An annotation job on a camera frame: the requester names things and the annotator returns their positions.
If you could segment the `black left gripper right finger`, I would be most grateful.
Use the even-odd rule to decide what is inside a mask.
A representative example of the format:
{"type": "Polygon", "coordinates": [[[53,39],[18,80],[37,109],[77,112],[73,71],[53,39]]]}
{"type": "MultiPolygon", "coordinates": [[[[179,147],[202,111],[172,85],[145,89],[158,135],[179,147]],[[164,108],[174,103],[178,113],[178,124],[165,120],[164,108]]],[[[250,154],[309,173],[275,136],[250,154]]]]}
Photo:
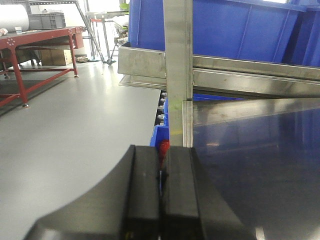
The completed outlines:
{"type": "Polygon", "coordinates": [[[211,182],[196,150],[171,146],[162,181],[165,240],[254,240],[211,182]]]}

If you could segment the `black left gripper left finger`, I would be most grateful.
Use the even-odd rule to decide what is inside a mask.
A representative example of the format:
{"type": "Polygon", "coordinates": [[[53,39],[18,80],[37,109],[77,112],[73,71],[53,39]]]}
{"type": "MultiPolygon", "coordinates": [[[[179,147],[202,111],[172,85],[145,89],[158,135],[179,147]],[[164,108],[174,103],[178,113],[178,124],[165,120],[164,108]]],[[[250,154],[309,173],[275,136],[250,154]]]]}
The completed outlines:
{"type": "Polygon", "coordinates": [[[39,218],[26,240],[156,240],[159,237],[158,154],[131,145],[93,188],[39,218]]]}

